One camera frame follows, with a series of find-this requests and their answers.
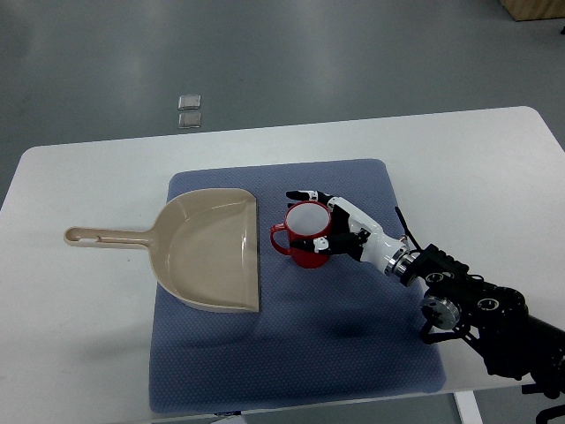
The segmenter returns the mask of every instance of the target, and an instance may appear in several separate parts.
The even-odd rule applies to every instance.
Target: robotic hand
[[[411,260],[408,245],[389,237],[379,223],[343,197],[322,192],[287,192],[294,201],[319,201],[327,205],[332,214],[332,234],[315,240],[296,240],[296,247],[317,254],[348,254],[356,261],[371,262],[386,276],[405,270]]]
[[[548,398],[565,393],[565,331],[530,316],[524,296],[508,287],[470,275],[469,267],[434,245],[421,249],[396,213],[405,240],[386,235],[365,212],[341,197],[315,191],[287,192],[294,201],[319,201],[332,213],[332,233],[315,240],[295,240],[295,248],[318,254],[348,254],[371,262],[381,273],[397,276],[406,286],[421,277],[428,290],[420,304],[426,344],[461,338],[480,354],[490,375],[521,380],[528,373]],[[450,330],[432,333],[432,328]],[[478,330],[478,337],[471,333]]]

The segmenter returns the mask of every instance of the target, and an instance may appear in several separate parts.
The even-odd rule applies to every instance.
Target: black fingertip
[[[295,190],[293,192],[286,192],[286,197],[294,201],[307,201],[308,199],[310,199],[308,193],[302,193],[298,190]]]

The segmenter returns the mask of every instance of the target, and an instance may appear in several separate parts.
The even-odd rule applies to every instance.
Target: gray mat
[[[289,190],[340,195],[391,237],[403,230],[384,163],[354,160],[177,174],[169,199],[210,187],[239,187],[258,202],[261,311],[215,314],[157,288],[149,393],[157,413],[276,408],[441,389],[435,346],[418,331],[422,291],[375,267],[335,256],[301,269],[270,245]]]

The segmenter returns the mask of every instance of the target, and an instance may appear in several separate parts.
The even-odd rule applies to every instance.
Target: gray floor
[[[563,147],[564,25],[516,23],[498,0],[0,0],[0,200],[28,148],[179,133],[189,93],[193,132],[527,105]],[[477,398],[487,424],[560,404]],[[458,418],[439,396],[250,419],[295,421]]]

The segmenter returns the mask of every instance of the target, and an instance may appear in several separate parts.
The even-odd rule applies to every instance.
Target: red mug
[[[318,268],[326,263],[328,255],[306,252],[294,247],[282,247],[275,241],[275,233],[286,231],[289,245],[296,239],[314,240],[327,236],[331,230],[331,215],[326,205],[317,201],[301,201],[293,205],[284,217],[284,223],[271,227],[271,244],[277,252],[290,256],[302,268]]]

